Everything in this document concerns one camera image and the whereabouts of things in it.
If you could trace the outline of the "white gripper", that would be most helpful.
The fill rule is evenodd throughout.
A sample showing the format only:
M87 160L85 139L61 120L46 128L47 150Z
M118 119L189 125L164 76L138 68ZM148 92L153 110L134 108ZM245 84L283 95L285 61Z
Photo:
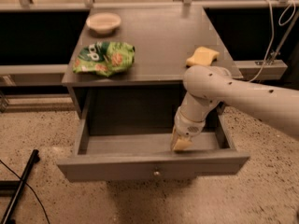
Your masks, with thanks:
M171 134L170 149L181 151L192 145L192 140L188 137L194 137L203 131L206 122L192 121L187 119L179 107L175 115L174 127Z

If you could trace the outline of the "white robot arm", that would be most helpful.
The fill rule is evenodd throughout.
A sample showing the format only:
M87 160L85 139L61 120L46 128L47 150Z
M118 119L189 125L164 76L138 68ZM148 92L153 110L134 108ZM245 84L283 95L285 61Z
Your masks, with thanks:
M207 115L220 103L299 139L299 91L233 79L218 66L195 65L183 76L185 97L175 115L170 141L173 151L192 144L203 131Z

